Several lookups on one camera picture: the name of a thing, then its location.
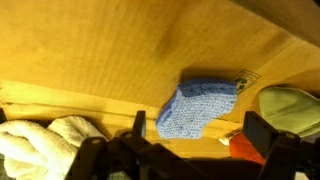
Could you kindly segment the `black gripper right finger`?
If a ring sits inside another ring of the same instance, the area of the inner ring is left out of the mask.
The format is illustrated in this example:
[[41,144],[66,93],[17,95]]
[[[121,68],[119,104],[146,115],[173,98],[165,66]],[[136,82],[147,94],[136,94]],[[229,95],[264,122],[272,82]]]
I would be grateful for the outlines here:
[[320,180],[318,143],[277,130],[254,111],[245,113],[243,133],[265,159],[259,180],[295,180],[297,172],[308,180]]

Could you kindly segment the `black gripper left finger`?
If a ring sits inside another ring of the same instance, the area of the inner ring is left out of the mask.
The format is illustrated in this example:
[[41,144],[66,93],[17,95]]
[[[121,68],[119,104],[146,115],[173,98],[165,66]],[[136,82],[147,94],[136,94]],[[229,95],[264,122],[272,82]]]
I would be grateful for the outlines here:
[[125,140],[144,138],[146,112],[138,111],[131,129],[118,131],[107,141],[89,137],[82,143],[65,180],[109,180],[116,173],[131,179],[139,176],[139,160]]

